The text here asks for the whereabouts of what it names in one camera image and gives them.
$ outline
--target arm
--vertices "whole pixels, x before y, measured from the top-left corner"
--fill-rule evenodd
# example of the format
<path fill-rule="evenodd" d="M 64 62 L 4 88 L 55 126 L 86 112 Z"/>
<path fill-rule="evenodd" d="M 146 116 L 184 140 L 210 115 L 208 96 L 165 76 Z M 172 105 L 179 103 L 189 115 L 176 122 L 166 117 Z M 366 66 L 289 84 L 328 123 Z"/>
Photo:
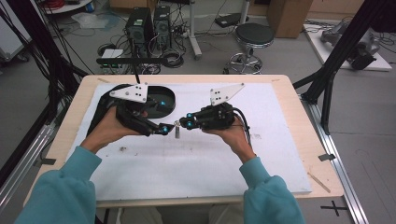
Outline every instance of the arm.
<path fill-rule="evenodd" d="M 125 135 L 140 134 L 123 127 L 111 107 L 60 170 L 37 179 L 15 223 L 94 223 L 96 198 L 90 178 L 102 161 L 95 153 Z"/>
<path fill-rule="evenodd" d="M 304 223 L 300 207 L 285 181 L 267 173 L 248 144 L 239 119 L 229 129 L 204 132 L 220 136 L 243 163 L 239 170 L 248 186 L 244 194 L 245 223 Z"/>

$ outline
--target hand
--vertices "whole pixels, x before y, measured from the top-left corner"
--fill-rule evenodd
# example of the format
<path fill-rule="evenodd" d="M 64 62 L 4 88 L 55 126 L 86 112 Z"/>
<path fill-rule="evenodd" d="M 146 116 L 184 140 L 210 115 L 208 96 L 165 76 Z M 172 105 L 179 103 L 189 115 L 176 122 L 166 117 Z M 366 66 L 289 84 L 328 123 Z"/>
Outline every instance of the hand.
<path fill-rule="evenodd" d="M 238 117 L 235 117 L 233 125 L 228 129 L 223 130 L 203 130 L 204 133 L 211 133 L 218 135 L 222 140 L 231 147 L 242 163 L 249 161 L 256 157 L 253 149 L 248 144 L 245 136 L 244 127 Z"/>
<path fill-rule="evenodd" d="M 93 129 L 93 131 L 82 141 L 81 146 L 96 153 L 102 147 L 115 142 L 126 135 L 141 135 L 140 133 L 124 127 L 116 118 L 116 107 L 108 109 L 105 116 Z"/>

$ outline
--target cardboard box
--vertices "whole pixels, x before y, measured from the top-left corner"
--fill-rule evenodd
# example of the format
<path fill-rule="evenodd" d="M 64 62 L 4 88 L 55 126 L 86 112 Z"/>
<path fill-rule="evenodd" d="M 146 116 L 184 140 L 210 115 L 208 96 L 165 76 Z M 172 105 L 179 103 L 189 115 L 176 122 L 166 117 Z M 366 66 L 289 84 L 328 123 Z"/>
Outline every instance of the cardboard box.
<path fill-rule="evenodd" d="M 127 9 L 134 7 L 149 7 L 151 12 L 157 6 L 158 0 L 110 0 L 110 7 L 116 9 Z"/>
<path fill-rule="evenodd" d="M 355 16 L 364 0 L 314 0 L 307 18 L 341 20 Z"/>
<path fill-rule="evenodd" d="M 250 3 L 250 5 L 248 6 L 247 14 L 252 16 L 261 16 L 265 15 L 267 13 L 267 10 L 268 5 Z"/>
<path fill-rule="evenodd" d="M 275 0 L 267 10 L 267 20 L 276 37 L 296 38 L 302 31 L 313 0 Z"/>

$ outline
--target stool seat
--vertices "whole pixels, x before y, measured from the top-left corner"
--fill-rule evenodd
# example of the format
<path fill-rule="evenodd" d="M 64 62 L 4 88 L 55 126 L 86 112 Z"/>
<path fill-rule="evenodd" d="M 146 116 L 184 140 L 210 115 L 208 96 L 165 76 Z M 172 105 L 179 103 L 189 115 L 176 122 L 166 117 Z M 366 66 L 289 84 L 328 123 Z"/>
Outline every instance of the stool seat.
<path fill-rule="evenodd" d="M 254 45 L 266 45 L 274 40 L 273 30 L 258 23 L 241 24 L 235 33 L 243 42 Z"/>

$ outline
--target stool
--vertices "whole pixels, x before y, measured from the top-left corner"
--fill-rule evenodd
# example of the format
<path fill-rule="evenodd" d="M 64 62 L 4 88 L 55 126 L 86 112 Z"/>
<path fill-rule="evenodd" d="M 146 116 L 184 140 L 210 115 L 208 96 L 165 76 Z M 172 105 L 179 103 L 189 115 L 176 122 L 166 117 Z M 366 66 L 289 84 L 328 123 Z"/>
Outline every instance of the stool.
<path fill-rule="evenodd" d="M 223 74 L 230 74 L 230 68 L 239 74 L 260 74 L 262 60 L 253 55 L 253 49 L 264 49 L 274 42 L 274 31 L 258 23 L 244 23 L 236 30 L 236 40 L 247 48 L 246 53 L 237 53 L 230 58 Z"/>

